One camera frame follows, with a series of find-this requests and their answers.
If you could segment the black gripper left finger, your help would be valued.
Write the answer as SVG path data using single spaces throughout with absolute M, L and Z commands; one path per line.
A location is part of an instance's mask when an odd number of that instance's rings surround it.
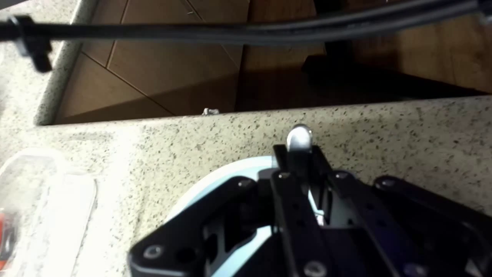
M 239 274 L 302 277 L 310 261 L 325 261 L 322 227 L 308 198 L 323 186 L 323 152 L 277 144 L 274 157 L 276 167 L 257 178 L 226 178 L 137 241 L 128 254 L 131 277 L 213 277 L 262 227 L 271 235 Z

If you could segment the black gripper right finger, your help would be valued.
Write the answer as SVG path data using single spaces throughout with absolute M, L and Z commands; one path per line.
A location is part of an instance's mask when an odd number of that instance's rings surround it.
M 492 277 L 491 215 L 391 175 L 366 184 L 311 154 L 391 277 Z

